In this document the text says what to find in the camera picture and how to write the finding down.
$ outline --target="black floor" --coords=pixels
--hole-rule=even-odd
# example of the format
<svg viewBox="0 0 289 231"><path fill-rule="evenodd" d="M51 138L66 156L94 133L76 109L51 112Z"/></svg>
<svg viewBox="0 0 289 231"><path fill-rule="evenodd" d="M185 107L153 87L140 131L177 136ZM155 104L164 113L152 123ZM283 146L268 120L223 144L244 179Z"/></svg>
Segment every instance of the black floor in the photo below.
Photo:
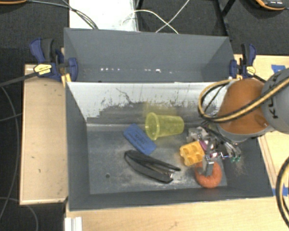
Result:
<svg viewBox="0 0 289 231"><path fill-rule="evenodd" d="M171 19L186 0L144 0L143 8L153 10L165 20ZM224 6L228 0L220 0ZM289 0L283 0L289 6ZM163 24L155 17L142 13L141 29L155 31ZM227 22L234 53L241 53L241 43L252 43L258 54L289 55L289 10L267 12L253 7L247 0L237 0L228 13ZM191 0L172 24L180 33L221 35L214 6L209 1ZM68 26L68 11L39 4L0 5L0 81L23 74L25 62L34 61L28 44L31 40L53 38L54 48L63 46L63 28ZM22 84L6 87L16 113L22 111ZM5 94L0 90L0 118L12 116ZM21 131L21 117L17 118ZM17 151L15 120L0 122L0 197L7 196L11 185ZM18 198L18 182L12 198ZM4 201L0 200L0 211ZM60 231L63 228L63 205L33 206L40 231ZM0 222L0 231L35 230L31 212L10 202Z"/></svg>

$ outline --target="metal bracket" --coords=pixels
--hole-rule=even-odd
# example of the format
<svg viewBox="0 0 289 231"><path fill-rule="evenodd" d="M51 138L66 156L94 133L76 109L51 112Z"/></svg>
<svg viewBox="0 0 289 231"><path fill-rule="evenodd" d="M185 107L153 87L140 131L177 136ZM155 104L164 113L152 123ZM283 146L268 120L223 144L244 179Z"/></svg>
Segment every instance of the metal bracket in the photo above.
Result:
<svg viewBox="0 0 289 231"><path fill-rule="evenodd" d="M82 217L65 218L64 231L82 231Z"/></svg>

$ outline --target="orange toy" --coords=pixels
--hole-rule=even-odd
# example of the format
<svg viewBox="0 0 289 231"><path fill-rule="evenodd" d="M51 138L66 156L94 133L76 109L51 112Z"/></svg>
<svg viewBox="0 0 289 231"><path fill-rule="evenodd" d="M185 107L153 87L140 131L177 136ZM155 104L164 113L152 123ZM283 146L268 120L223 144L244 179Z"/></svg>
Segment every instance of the orange toy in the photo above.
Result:
<svg viewBox="0 0 289 231"><path fill-rule="evenodd" d="M202 162L196 164L195 166L195 176L196 176L196 180L199 183L200 186L205 187L205 188L215 188L218 186L218 184L221 182L222 180L222 169L221 166L219 166L218 163L214 163L213 165L213 171L212 171L212 175L210 176L204 176L204 175L200 175L198 173L197 168L202 168Z"/></svg>

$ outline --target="blue sponge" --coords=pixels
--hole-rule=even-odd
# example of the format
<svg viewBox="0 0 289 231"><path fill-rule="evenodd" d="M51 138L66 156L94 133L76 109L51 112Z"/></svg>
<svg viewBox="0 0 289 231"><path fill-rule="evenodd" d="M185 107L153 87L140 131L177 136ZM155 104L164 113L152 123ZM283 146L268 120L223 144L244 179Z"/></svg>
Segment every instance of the blue sponge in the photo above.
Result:
<svg viewBox="0 0 289 231"><path fill-rule="evenodd" d="M124 132L124 137L140 152L150 155L156 144L143 132L137 124L131 124Z"/></svg>

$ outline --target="clamp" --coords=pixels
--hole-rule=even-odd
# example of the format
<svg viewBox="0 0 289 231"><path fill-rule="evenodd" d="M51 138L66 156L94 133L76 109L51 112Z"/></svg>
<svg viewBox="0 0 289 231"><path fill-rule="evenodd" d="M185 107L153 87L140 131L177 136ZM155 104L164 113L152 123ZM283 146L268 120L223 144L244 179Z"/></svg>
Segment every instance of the clamp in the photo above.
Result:
<svg viewBox="0 0 289 231"><path fill-rule="evenodd" d="M243 58L240 58L240 64L232 60L229 65L229 75L237 78L238 75L243 79L254 77L256 70L252 66L256 58L256 48L252 44L241 44Z"/></svg>
<svg viewBox="0 0 289 231"><path fill-rule="evenodd" d="M66 68L69 68L71 80L76 81L78 75L78 64L76 58L69 58L67 63L65 63L63 54L59 50L55 50L54 59L52 46L52 38L37 38L30 43L30 51L39 63L39 65L34 68L37 76L51 78L60 82L61 76L65 74Z"/></svg>

